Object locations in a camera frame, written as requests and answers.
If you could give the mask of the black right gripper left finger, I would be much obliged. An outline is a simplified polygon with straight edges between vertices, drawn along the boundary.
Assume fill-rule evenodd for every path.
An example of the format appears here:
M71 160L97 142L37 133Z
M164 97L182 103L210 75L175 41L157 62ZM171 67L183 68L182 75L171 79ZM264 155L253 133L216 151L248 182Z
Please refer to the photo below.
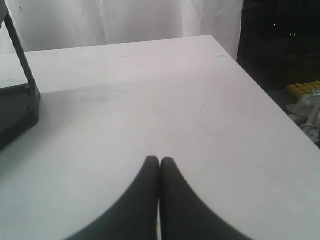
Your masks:
M160 163L148 156L138 175L103 215L70 240L156 240Z

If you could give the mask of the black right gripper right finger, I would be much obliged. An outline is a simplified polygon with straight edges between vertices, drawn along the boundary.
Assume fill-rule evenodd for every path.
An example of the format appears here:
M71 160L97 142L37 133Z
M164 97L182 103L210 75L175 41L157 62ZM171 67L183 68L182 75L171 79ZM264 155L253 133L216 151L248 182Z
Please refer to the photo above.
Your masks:
M196 195L173 158L160 164L159 211L163 240L245 240Z

